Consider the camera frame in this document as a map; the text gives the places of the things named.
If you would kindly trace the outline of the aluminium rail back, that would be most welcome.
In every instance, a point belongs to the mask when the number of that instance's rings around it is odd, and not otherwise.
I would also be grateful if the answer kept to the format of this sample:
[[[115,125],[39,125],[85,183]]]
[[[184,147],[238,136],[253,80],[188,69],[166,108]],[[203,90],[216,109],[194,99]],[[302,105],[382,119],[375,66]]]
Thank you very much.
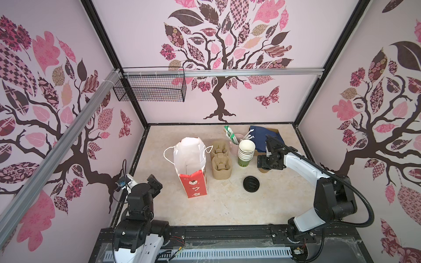
[[[240,76],[290,76],[290,75],[323,75],[323,68],[285,68],[285,69],[242,69],[242,70],[125,70],[124,76],[174,76],[174,77],[240,77]]]

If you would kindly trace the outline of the pink straw holder cup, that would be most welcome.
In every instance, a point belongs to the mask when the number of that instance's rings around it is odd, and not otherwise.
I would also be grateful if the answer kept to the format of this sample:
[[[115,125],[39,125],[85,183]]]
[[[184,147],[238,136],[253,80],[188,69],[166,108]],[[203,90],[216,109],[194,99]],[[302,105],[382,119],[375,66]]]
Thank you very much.
[[[234,143],[234,142],[231,142],[230,143],[230,145],[231,145],[230,152],[231,152],[232,155],[237,156],[238,155],[238,150],[239,150],[239,143],[244,138],[244,135],[242,135],[242,134],[234,134],[234,136],[235,136],[235,138],[237,140],[237,143]]]

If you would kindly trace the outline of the aluminium rail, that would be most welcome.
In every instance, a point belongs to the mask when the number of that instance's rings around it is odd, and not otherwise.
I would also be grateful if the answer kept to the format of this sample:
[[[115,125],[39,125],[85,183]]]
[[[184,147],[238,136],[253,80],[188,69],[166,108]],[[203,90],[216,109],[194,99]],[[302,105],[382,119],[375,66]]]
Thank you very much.
[[[22,217],[34,203],[40,191],[44,188],[48,179],[53,175],[61,160],[68,153],[77,137],[87,125],[89,119],[93,117],[97,107],[100,106],[107,93],[114,87],[114,84],[120,77],[120,69],[113,69],[108,74],[106,79],[101,83],[99,90],[94,93],[90,101],[58,140],[56,146],[53,147],[51,152],[47,154],[47,157],[43,159],[33,176],[28,179],[22,189],[16,194],[5,211],[1,214],[1,245],[4,245],[10,237]]]
[[[290,75],[323,75],[323,68],[285,68],[285,69],[242,69],[242,70],[125,70],[124,76],[174,76],[174,77],[240,77],[240,76],[290,76]]]

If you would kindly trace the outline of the brown pulp cup carrier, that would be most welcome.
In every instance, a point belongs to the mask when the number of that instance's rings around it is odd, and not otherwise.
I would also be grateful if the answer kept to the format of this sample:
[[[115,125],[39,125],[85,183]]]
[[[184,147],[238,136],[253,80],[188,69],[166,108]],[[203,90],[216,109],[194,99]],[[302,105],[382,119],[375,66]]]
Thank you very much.
[[[232,174],[232,160],[230,158],[230,145],[222,140],[212,143],[210,152],[212,161],[212,174],[216,180],[227,180]]]

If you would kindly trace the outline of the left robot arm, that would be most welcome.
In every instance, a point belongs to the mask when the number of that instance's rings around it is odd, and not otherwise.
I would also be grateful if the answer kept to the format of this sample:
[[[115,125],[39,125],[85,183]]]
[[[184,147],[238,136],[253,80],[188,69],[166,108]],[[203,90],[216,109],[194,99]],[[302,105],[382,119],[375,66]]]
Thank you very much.
[[[126,215],[114,229],[112,252],[116,263],[154,263],[169,241],[169,222],[154,219],[153,199],[163,185],[150,175],[130,188]]]

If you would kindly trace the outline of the aluminium rail left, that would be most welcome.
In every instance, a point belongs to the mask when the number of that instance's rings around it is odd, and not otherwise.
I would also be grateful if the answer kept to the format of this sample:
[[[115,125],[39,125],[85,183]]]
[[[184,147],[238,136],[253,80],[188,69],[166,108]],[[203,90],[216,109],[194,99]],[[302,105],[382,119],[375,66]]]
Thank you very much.
[[[120,77],[120,69],[113,69],[108,74],[106,79],[101,83],[99,90],[94,93],[90,101],[58,140],[56,146],[53,147],[51,152],[47,154],[47,157],[43,159],[33,176],[28,179],[22,189],[16,194],[5,211],[1,214],[1,245],[4,245],[10,237],[22,217],[34,203],[40,191],[44,188],[48,179],[53,175],[61,160],[68,153],[77,137],[87,125],[89,119],[93,117],[97,107],[100,106],[107,93],[114,87],[114,84]]]

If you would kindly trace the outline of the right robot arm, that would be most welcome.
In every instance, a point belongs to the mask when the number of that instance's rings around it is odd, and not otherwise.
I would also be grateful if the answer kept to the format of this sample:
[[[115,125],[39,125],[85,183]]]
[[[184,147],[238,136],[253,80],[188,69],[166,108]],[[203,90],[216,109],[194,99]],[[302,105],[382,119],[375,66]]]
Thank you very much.
[[[290,218],[287,223],[287,237],[291,242],[297,243],[305,234],[332,224],[366,228],[374,223],[375,213],[371,204],[351,184],[347,175],[338,175],[320,167],[278,138],[267,135],[265,144],[266,154],[258,156],[258,168],[266,171],[291,169],[315,188],[312,208]],[[366,207],[368,219],[361,223],[344,221],[345,217],[357,212],[356,198]]]

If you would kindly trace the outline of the red and white paper bag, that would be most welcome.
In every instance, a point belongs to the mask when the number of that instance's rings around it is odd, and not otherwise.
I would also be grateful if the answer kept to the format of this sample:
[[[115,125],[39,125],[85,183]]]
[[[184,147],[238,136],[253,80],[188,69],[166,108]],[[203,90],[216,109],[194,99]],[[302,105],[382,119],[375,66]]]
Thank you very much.
[[[206,154],[212,149],[213,146],[206,146],[200,138],[186,137],[163,152],[165,160],[174,165],[188,198],[208,194]]]

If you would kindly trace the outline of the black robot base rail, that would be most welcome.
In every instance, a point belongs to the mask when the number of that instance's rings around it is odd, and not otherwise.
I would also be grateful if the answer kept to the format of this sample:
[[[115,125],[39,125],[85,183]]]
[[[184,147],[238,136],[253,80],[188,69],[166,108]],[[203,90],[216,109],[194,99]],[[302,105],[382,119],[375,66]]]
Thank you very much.
[[[178,247],[304,247],[318,242],[326,231],[318,227],[304,233],[293,232],[288,225],[171,226],[154,220],[150,232],[164,238],[163,249]]]

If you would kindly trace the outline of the stack of paper cups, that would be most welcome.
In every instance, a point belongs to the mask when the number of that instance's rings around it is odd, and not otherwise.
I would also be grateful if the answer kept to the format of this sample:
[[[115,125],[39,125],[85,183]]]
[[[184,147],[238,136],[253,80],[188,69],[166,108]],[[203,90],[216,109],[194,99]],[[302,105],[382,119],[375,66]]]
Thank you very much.
[[[251,140],[242,140],[238,148],[238,164],[240,167],[247,167],[254,157],[255,143]]]

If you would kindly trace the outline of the green wrapped straw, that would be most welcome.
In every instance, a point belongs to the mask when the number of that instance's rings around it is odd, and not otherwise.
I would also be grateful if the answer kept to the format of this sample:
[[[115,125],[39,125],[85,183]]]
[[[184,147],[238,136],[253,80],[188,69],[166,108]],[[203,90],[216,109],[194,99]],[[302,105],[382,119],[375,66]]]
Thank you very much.
[[[225,132],[226,132],[226,136],[230,139],[230,141],[233,144],[238,145],[239,141],[237,140],[236,135],[234,134],[234,132],[230,128],[230,126],[225,126],[224,129],[225,129]]]

